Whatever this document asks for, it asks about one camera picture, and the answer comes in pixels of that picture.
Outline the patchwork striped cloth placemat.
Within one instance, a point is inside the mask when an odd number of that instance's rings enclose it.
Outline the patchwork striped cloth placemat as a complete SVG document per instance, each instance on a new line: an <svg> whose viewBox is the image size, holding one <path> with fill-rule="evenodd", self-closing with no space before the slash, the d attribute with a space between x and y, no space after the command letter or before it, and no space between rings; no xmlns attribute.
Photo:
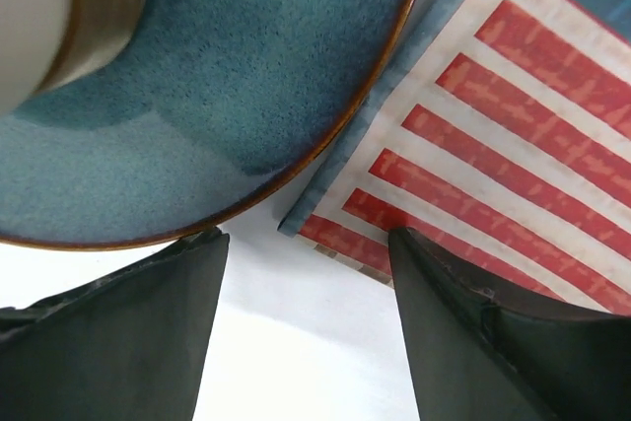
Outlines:
<svg viewBox="0 0 631 421"><path fill-rule="evenodd" d="M628 315L630 0L434 0L279 229L390 283L403 226Z"/></svg>

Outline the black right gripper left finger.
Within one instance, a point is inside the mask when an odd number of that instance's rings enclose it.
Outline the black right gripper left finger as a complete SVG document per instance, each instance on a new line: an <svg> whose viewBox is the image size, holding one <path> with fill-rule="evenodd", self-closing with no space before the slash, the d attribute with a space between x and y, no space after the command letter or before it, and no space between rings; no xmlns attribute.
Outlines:
<svg viewBox="0 0 631 421"><path fill-rule="evenodd" d="M5 420L193 417L230 238L218 229L1 311Z"/></svg>

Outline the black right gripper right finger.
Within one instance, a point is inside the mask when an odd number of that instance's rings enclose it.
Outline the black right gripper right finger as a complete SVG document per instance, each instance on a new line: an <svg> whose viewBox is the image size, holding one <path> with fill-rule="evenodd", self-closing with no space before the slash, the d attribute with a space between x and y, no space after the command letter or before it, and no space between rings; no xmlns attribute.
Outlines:
<svg viewBox="0 0 631 421"><path fill-rule="evenodd" d="M424 420L626 420L630 319L470 263L410 228L388 253Z"/></svg>

